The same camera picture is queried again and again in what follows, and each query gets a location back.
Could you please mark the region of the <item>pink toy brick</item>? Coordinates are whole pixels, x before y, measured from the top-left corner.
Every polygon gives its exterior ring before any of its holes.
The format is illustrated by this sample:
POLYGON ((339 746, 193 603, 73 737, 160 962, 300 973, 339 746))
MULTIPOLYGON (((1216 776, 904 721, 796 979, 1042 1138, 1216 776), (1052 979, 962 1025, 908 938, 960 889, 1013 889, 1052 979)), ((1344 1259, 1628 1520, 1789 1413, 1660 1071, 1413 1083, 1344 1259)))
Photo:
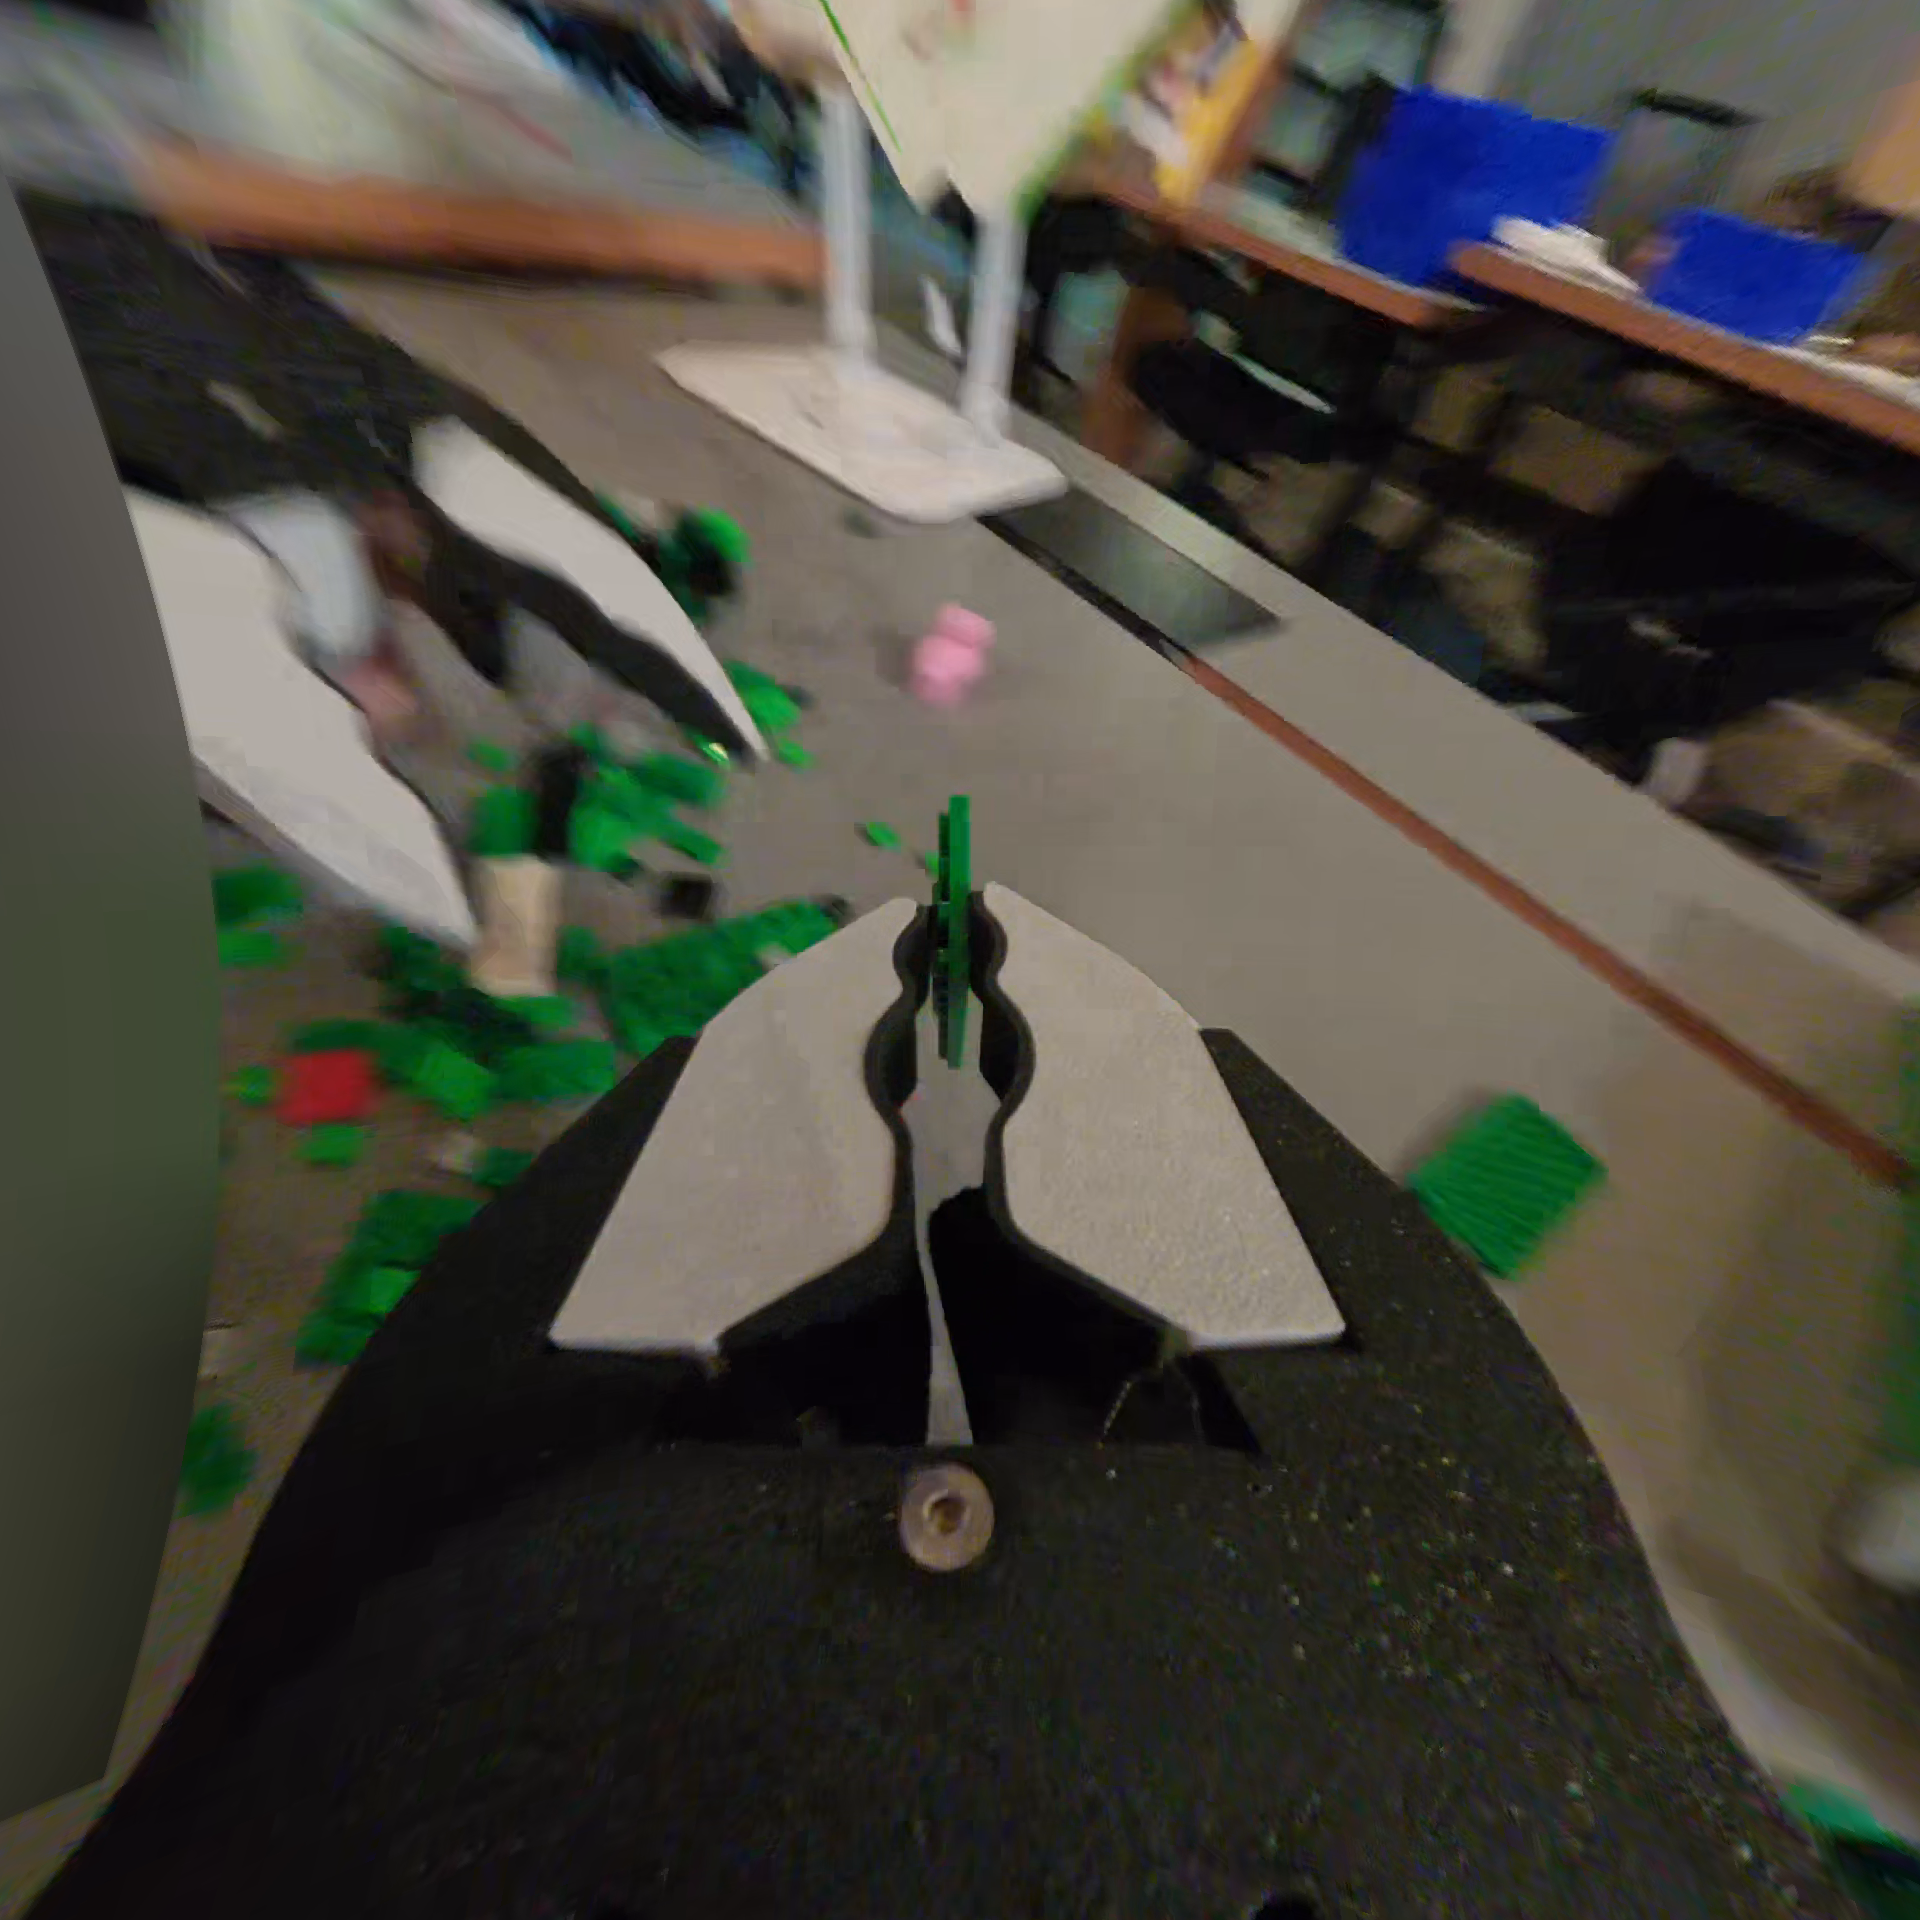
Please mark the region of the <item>pink toy brick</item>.
POLYGON ((913 649, 908 689, 928 706, 960 706, 986 679, 995 642, 990 616, 955 603, 941 605, 913 649))

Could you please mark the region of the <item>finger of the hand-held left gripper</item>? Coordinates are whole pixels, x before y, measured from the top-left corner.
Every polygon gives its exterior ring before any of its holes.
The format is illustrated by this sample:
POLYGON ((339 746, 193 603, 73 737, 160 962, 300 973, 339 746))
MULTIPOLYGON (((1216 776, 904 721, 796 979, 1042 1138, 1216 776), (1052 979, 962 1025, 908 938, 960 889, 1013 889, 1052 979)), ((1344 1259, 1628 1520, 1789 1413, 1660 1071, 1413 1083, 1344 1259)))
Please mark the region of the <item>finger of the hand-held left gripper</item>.
POLYGON ((467 419, 417 427, 410 481, 425 527, 421 603, 490 682, 630 697, 766 761, 764 729, 649 559, 602 512, 552 487, 467 419))
POLYGON ((433 807, 297 645, 289 570, 230 521, 128 487, 206 805, 358 904, 467 951, 475 915, 433 807))

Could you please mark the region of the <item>white stand with two poles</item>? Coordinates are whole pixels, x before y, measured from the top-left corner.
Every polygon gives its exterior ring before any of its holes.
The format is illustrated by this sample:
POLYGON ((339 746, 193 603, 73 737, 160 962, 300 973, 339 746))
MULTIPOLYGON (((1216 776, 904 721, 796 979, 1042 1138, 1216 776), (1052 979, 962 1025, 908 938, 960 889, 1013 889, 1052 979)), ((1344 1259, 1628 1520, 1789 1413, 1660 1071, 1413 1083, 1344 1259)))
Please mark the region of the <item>white stand with two poles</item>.
POLYGON ((681 343, 664 377, 857 502, 941 525, 1066 490, 1010 437, 1025 233, 1091 113, 1174 15, 1158 2, 729 3, 748 48, 821 107, 825 336, 810 347, 681 343), (973 216, 957 400, 890 373, 873 320, 870 155, 908 195, 973 216))

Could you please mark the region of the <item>person's left hand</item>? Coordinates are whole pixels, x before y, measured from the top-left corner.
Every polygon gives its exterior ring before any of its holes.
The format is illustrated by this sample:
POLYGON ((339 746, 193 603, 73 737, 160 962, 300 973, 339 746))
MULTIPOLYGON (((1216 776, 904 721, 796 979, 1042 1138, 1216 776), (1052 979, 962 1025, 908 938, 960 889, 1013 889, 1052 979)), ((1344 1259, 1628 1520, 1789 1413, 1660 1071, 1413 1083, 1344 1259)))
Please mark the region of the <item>person's left hand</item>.
POLYGON ((413 501, 397 490, 363 496, 349 510, 353 552, 371 591, 368 637, 342 672, 342 686, 381 745, 408 737, 421 688, 403 645, 411 611, 422 610, 427 529, 413 501))

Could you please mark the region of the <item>wooden table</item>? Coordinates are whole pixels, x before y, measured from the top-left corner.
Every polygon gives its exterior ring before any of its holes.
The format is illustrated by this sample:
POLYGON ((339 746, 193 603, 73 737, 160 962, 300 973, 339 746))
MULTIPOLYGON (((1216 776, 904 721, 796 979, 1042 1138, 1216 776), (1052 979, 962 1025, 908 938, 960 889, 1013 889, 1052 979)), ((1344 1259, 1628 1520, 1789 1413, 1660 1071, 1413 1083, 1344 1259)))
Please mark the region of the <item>wooden table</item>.
MULTIPOLYGON (((1070 159, 1059 187, 1067 195, 1098 198, 1145 221, 1164 241, 1232 255, 1265 277, 1278 277, 1369 315, 1395 330, 1435 336, 1444 343, 1490 343, 1496 313, 1468 299, 1406 286, 1356 267, 1342 255, 1297 246, 1269 230, 1246 229, 1206 206, 1171 206, 1136 178, 1100 159, 1070 159)), ((1865 373, 1830 359, 1749 343, 1626 295, 1593 278, 1578 278, 1520 255, 1509 246, 1456 246, 1449 257, 1469 288, 1520 302, 1555 320, 1593 328, 1605 337, 1653 352, 1666 363, 1691 367, 1740 393, 1752 393, 1861 438, 1916 456, 1917 405, 1913 391, 1896 391, 1865 373)), ((1085 442, 1113 464, 1136 456, 1141 410, 1122 377, 1136 352, 1168 336, 1177 309, 1164 295, 1129 297, 1110 336, 1110 352, 1089 401, 1085 442)))

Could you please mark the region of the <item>small blue crate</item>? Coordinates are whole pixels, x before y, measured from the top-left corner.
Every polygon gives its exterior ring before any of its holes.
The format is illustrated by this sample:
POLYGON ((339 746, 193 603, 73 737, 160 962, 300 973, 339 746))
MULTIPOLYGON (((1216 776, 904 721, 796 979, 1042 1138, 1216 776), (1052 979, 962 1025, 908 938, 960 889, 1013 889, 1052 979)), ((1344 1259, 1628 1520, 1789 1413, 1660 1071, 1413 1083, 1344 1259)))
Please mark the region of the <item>small blue crate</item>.
POLYGON ((1677 209, 1643 286, 1653 304, 1756 344, 1789 347, 1856 299, 1865 255, 1713 207, 1677 209))

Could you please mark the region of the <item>red toy plate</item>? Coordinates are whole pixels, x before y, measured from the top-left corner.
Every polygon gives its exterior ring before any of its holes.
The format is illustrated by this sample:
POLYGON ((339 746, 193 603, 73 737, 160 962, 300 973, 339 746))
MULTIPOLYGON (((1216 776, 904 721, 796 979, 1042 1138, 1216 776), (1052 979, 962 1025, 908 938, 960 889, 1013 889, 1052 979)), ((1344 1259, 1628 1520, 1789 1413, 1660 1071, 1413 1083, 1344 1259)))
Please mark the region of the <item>red toy plate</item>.
POLYGON ((276 1069, 275 1113, 296 1128, 361 1122, 377 1096, 379 1067, 368 1047, 297 1050, 276 1069))

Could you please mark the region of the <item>long green toy plate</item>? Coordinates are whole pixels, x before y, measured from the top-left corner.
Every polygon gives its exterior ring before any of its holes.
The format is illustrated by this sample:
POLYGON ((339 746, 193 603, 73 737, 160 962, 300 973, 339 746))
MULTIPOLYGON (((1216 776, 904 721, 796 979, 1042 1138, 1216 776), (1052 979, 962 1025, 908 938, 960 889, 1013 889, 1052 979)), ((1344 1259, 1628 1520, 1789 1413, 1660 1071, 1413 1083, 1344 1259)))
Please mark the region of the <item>long green toy plate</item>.
POLYGON ((938 830, 931 889, 928 999, 949 1069, 969 1055, 972 1001, 972 801, 949 797, 938 830))

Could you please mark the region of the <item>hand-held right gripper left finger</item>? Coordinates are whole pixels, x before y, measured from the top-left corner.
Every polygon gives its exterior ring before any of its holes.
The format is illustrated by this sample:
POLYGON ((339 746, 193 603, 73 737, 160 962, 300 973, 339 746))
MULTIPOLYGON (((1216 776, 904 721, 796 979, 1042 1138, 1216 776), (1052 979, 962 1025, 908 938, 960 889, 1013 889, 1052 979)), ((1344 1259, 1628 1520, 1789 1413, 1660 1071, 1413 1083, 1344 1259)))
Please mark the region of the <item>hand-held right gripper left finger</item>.
POLYGON ((870 1090, 922 906, 893 897, 787 958, 708 1022, 549 1335, 572 1353, 718 1357, 867 1255, 901 1150, 870 1090))

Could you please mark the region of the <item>cream toy brick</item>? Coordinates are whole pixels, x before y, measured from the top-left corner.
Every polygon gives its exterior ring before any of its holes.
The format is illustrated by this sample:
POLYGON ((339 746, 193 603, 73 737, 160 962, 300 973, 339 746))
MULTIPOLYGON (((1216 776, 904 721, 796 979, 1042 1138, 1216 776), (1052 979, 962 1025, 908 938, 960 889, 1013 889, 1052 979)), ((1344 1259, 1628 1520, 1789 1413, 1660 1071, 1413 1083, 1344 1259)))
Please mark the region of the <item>cream toy brick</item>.
POLYGON ((563 869, 537 855, 492 855, 475 864, 468 962, 475 990, 505 1001, 558 990, 563 886, 563 869))

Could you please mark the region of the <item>wide green studded plate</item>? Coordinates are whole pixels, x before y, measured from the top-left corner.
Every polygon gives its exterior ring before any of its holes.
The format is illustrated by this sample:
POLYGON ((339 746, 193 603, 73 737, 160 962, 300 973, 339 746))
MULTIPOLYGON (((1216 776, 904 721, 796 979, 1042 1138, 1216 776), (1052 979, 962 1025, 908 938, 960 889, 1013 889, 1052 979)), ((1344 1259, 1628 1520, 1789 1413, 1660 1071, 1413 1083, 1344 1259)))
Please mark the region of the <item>wide green studded plate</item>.
POLYGON ((1409 1190, 1492 1279, 1515 1279, 1606 1184, 1606 1165, 1524 1095, 1468 1113, 1409 1174, 1409 1190))

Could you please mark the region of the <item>pile of small green bricks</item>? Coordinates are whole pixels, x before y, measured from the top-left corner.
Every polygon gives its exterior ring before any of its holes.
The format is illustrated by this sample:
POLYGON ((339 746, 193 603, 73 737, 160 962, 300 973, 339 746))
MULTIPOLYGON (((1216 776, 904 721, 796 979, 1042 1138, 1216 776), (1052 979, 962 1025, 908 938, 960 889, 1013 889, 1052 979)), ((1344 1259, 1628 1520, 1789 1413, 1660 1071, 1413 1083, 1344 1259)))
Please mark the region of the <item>pile of small green bricks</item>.
POLYGON ((242 990, 230 1055, 224 1224, 203 1376, 252 1389, 281 1371, 353 1366, 427 1271, 470 1286, 482 1336, 531 1331, 603 1227, 666 1102, 652 1059, 692 1042, 770 965, 840 929, 830 897, 718 911, 724 749, 619 746, 610 721, 536 721, 531 742, 470 745, 454 827, 482 856, 563 869, 558 990, 493 999, 468 954, 397 922, 320 906, 320 886, 219 859, 214 927, 242 990), (300 1128, 275 1113, 276 1069, 308 1048, 371 1048, 361 1122, 300 1128))

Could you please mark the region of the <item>large blue crate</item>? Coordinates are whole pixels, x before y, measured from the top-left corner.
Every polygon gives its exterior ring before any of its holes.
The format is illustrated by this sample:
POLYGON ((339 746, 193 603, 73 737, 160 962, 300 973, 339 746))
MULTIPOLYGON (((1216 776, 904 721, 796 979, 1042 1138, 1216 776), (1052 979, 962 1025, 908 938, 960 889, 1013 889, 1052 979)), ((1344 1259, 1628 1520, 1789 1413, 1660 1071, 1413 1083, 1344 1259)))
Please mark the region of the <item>large blue crate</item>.
POLYGON ((1490 241, 1504 219, 1582 226, 1614 144, 1609 127, 1406 88, 1356 157, 1334 209, 1337 246, 1364 271, 1460 297, 1452 254, 1490 241))

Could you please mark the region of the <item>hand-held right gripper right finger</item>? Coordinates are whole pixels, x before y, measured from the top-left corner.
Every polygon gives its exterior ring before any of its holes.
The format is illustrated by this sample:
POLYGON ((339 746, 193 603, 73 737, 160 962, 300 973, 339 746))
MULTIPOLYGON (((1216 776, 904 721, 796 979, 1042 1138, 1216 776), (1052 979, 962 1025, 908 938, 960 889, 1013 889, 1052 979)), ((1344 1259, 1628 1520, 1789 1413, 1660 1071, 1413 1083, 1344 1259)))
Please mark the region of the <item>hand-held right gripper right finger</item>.
POLYGON ((1317 1349, 1346 1319, 1202 1029, 1139 967, 1003 885, 987 1005, 1016 1029, 1001 1211, 1040 1256, 1194 1353, 1317 1349))

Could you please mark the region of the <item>wooden board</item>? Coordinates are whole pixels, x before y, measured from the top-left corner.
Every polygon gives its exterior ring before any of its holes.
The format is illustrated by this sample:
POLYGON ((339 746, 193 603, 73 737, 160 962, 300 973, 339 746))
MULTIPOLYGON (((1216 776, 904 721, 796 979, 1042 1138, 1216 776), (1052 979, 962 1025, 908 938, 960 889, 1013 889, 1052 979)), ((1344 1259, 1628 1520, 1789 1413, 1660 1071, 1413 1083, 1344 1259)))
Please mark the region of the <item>wooden board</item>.
POLYGON ((310 176, 142 134, 136 193, 217 249, 404 269, 500 269, 674 286, 766 286, 816 297, 825 239, 770 216, 602 198, 517 198, 381 176, 310 176))

